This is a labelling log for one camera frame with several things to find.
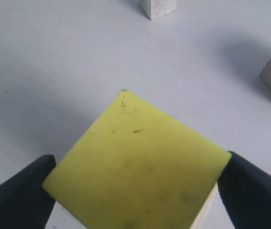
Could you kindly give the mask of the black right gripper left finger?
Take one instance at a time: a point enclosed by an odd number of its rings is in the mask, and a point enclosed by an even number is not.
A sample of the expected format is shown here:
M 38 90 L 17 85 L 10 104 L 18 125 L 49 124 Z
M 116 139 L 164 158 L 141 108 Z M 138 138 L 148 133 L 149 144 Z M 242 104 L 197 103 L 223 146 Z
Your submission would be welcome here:
M 44 229 L 55 199 L 42 183 L 55 168 L 53 155 L 43 155 L 0 185 L 0 229 Z

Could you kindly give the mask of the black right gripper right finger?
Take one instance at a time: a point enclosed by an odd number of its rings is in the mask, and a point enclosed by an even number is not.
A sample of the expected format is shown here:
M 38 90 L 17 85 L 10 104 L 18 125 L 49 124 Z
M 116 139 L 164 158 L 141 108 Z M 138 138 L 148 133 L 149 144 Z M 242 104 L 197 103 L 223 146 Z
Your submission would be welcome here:
M 231 152 L 217 185 L 235 228 L 271 229 L 271 175 Z

